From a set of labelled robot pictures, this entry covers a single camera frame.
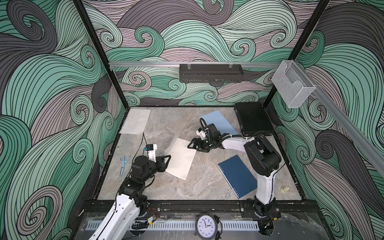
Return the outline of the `cream lined spiral notebook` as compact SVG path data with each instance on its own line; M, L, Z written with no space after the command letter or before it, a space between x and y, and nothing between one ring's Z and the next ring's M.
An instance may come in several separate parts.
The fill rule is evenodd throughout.
M186 180L190 171L195 149L188 149L189 141L174 138L171 145L165 150L165 155L170 155L166 172L182 180Z

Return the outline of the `torn lined paper page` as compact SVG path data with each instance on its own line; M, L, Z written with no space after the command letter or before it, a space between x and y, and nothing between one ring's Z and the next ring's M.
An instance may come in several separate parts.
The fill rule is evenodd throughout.
M151 110L130 109L120 130L120 134L142 134L147 125Z

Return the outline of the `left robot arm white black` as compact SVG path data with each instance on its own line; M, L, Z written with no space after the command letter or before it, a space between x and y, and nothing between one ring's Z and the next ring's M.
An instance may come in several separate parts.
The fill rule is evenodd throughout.
M103 222L91 235L91 240L121 240L134 220L146 213L148 197L143 194L146 182L154 179L156 173L166 171L172 156L156 157L151 161L147 156L138 156L132 163L131 174L120 186L115 202Z

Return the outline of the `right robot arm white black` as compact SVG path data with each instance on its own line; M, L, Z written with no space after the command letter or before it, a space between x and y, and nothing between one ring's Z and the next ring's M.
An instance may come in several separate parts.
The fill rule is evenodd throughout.
M253 208L261 218L277 217L274 184L275 175L279 171L282 157L267 139L268 132L259 131L254 136L221 134L214 124L205 125L201 121L201 128L189 144L189 149L208 153L213 149L237 150L246 153L254 173L244 164L239 156L230 157L218 164L227 183L238 199L252 191L256 192Z

